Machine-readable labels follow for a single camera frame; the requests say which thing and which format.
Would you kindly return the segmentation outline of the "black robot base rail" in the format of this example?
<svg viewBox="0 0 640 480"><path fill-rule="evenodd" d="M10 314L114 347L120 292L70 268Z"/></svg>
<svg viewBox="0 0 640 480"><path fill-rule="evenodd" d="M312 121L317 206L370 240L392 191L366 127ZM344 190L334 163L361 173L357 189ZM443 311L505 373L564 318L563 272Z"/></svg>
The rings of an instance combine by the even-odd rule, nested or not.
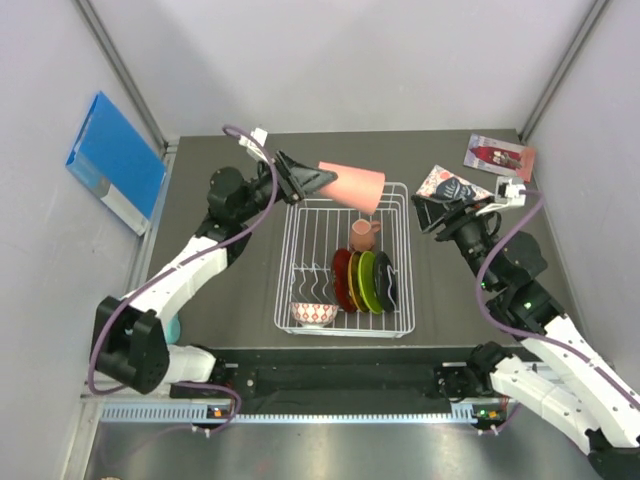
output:
<svg viewBox="0 0 640 480"><path fill-rule="evenodd" d="M278 390L409 390L427 398L462 400L494 394L467 365L476 347L208 348L206 380L246 398Z"/></svg>

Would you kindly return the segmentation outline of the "pink plastic cup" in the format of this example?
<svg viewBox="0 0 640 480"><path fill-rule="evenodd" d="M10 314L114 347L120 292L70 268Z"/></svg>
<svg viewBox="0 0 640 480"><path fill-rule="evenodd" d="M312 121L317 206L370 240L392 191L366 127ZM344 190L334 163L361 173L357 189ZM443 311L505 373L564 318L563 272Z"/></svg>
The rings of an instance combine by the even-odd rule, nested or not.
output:
<svg viewBox="0 0 640 480"><path fill-rule="evenodd" d="M320 162L318 168L338 175L335 181L319 190L322 196L365 215L375 213L385 187L383 172L328 162Z"/></svg>

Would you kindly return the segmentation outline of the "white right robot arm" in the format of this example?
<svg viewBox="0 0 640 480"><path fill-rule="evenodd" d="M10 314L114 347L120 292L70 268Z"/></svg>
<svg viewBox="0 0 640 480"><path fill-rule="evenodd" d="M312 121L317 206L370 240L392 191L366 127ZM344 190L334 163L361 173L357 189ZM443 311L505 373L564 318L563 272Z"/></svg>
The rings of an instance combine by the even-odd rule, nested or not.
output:
<svg viewBox="0 0 640 480"><path fill-rule="evenodd" d="M444 199L414 194L422 232L452 241L475 276L481 315L546 364L560 386L527 369L516 355L485 344L468 361L476 394L504 394L569 437L585 454L639 447L639 396L578 331L562 305L538 281L547 268L525 225L540 202L501 235L504 200Z"/></svg>

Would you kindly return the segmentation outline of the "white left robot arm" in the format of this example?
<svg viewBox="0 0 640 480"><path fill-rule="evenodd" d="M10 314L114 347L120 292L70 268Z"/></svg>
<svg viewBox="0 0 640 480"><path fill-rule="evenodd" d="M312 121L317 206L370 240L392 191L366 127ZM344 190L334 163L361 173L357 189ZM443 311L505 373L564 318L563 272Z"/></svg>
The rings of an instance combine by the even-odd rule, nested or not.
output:
<svg viewBox="0 0 640 480"><path fill-rule="evenodd" d="M188 382L205 396L226 387L227 374L203 347L167 342L165 330L210 279L243 253L252 231L278 201L294 204L333 183L337 173L300 164L284 152L260 160L247 180L235 167L213 173L207 214L182 251L155 276L122 298L108 296L97 307L88 386L100 394L95 375L118 389L149 394L162 384Z"/></svg>

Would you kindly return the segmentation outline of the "teal object behind arm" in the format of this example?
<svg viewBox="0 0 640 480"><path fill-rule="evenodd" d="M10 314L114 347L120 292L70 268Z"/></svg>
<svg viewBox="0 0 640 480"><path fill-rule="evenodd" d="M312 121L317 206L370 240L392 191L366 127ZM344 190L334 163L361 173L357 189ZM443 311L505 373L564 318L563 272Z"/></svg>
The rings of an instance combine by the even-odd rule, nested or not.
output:
<svg viewBox="0 0 640 480"><path fill-rule="evenodd" d="M179 315L174 315L163 327L165 341L168 345L176 344L181 336Z"/></svg>

